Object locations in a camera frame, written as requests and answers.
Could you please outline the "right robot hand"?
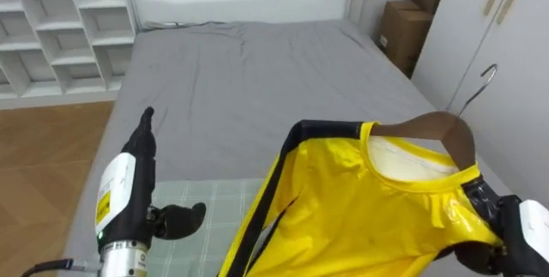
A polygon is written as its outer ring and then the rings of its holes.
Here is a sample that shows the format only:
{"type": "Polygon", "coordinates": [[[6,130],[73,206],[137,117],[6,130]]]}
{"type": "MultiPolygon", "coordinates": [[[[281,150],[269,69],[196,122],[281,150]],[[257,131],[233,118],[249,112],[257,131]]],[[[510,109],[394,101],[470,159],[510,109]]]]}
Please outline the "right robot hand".
{"type": "Polygon", "coordinates": [[[458,262],[477,274],[548,277],[548,209],[536,200],[504,196],[496,225],[500,245],[458,244],[458,262]]]}

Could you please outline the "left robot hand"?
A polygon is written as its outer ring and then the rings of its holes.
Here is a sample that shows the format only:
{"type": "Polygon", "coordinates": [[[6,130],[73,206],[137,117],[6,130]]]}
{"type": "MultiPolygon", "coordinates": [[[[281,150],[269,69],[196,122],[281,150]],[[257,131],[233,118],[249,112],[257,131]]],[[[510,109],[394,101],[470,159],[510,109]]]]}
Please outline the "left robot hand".
{"type": "Polygon", "coordinates": [[[116,242],[151,246],[154,238],[178,240],[199,230],[207,206],[152,203],[156,184],[156,141],[152,131],[154,109],[148,107],[129,140],[107,165],[100,178],[95,209],[98,252],[116,242]]]}

